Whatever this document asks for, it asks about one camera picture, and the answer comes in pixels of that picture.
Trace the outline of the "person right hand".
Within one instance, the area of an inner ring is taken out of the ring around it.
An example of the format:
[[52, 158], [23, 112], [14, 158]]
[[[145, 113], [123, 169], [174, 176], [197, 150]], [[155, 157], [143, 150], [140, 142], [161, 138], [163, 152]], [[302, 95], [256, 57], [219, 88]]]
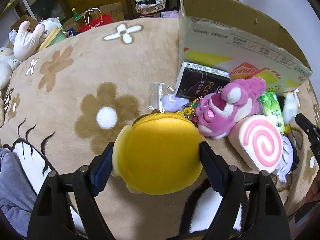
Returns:
[[311, 203], [311, 202], [316, 202], [320, 200], [320, 194], [319, 194], [319, 171], [317, 175], [315, 176], [310, 189], [308, 190], [306, 197], [305, 197], [305, 202], [306, 203]]

